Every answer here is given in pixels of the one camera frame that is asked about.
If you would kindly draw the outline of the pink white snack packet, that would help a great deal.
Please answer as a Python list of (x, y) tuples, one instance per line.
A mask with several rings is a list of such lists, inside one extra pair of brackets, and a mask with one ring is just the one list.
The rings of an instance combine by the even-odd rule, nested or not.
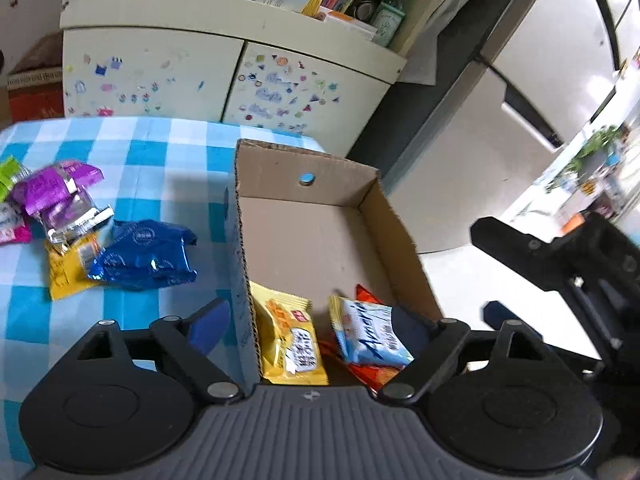
[(28, 244), (32, 241), (32, 230), (25, 217), (13, 204), (0, 204), (0, 244)]

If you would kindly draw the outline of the green snack packet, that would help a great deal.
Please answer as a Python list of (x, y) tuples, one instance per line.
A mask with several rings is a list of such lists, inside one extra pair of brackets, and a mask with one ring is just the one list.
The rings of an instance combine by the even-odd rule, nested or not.
[(29, 170), (15, 157), (8, 156), (0, 162), (0, 202), (4, 202), (10, 195), (12, 188), (18, 181), (29, 175)]

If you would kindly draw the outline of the blue foil snack bag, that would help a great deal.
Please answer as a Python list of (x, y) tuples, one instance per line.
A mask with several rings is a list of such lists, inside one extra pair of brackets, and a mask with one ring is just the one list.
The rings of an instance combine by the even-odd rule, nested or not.
[(87, 278), (131, 290), (159, 289), (193, 283), (198, 277), (186, 248), (198, 237), (178, 224), (151, 219), (115, 220), (110, 244), (87, 270)]

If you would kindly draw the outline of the blue checkered tablecloth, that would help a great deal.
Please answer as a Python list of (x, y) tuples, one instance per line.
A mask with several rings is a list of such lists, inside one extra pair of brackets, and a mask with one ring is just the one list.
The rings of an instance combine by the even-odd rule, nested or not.
[(21, 479), (32, 460), (18, 430), (27, 393), (102, 318), (145, 328), (157, 318), (188, 316), (215, 298), (231, 298), (224, 192), (235, 145), (255, 139), (316, 150), (308, 136), (214, 122), (163, 118), (75, 118), (22, 122), (1, 135), (1, 154), (29, 169), (77, 159), (103, 172), (90, 190), (119, 220), (154, 219), (191, 229), (187, 285), (132, 292), (96, 286), (62, 300), (49, 292), (43, 232), (1, 249), (1, 474)]

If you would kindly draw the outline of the cream cabinet with stickers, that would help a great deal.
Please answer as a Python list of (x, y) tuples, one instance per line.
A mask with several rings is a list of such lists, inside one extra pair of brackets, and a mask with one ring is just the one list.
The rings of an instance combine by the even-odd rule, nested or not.
[(452, 0), (413, 0), (388, 47), (357, 23), (253, 0), (62, 0), (67, 117), (158, 116), (355, 142), (397, 81), (435, 78)]

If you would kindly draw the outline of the red brown gift box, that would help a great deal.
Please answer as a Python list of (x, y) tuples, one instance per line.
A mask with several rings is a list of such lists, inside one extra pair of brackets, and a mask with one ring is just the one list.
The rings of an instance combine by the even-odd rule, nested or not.
[(63, 34), (42, 37), (8, 76), (12, 122), (31, 122), (64, 116)]

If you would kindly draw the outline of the cardboard box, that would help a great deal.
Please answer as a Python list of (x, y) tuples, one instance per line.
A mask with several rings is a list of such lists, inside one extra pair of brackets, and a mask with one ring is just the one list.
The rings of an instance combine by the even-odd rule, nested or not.
[(357, 285), (388, 306), (442, 318), (416, 244), (378, 170), (334, 155), (239, 140), (226, 189), (230, 288), (243, 387), (262, 378), (250, 283), (311, 302), (318, 336), (330, 296)]

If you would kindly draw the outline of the white blue Amerie packet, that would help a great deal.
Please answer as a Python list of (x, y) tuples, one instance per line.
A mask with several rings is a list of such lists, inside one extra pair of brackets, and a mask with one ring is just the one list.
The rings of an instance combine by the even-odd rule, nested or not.
[(394, 333), (392, 309), (372, 302), (330, 297), (331, 324), (348, 364), (403, 368), (413, 361)]

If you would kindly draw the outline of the silver foil snack bag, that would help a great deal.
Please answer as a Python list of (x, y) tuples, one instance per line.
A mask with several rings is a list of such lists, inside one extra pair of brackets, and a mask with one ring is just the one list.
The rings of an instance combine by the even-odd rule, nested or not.
[(52, 245), (70, 246), (75, 240), (101, 229), (114, 216), (111, 206), (99, 208), (85, 188), (60, 200), (40, 214), (40, 220)]

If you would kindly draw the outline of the green glass bottle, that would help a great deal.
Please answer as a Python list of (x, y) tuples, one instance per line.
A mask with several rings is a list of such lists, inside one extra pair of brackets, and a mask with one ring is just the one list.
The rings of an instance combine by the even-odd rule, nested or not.
[(373, 15), (371, 25), (376, 29), (372, 41), (386, 48), (406, 16), (408, 0), (383, 0)]

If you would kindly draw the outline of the purple snack bag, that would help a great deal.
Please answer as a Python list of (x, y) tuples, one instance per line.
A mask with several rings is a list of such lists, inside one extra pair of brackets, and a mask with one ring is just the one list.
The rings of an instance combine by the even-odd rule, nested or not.
[(10, 196), (26, 214), (35, 217), (81, 188), (104, 179), (100, 168), (77, 159), (65, 159), (44, 166), (13, 185)]

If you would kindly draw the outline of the yellow snack bag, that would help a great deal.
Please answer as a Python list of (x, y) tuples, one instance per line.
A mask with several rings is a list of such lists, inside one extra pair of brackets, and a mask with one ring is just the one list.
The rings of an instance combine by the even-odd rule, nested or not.
[(66, 250), (60, 252), (45, 242), (49, 261), (49, 292), (53, 301), (96, 287), (97, 281), (88, 277), (94, 258), (100, 252), (99, 237), (89, 233), (78, 238)]

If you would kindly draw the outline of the yellow snack packet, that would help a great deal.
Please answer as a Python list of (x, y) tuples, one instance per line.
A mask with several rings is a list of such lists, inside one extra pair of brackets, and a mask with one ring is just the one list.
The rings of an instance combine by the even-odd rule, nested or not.
[(327, 386), (311, 302), (250, 282), (262, 378), (276, 385)]

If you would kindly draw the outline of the beige refrigerator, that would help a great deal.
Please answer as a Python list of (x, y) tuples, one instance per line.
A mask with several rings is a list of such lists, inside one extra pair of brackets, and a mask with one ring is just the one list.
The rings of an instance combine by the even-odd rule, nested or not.
[(639, 0), (471, 0), (438, 40), (422, 125), (386, 174), (421, 254), (465, 245), (478, 218), (513, 214), (580, 134), (618, 124)]

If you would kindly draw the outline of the red noodle snack bag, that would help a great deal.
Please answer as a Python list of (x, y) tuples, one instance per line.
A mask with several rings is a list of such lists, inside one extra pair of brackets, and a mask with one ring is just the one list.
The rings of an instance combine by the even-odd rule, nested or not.
[(413, 361), (393, 328), (393, 308), (361, 284), (355, 297), (329, 299), (335, 353), (363, 385), (378, 392)]

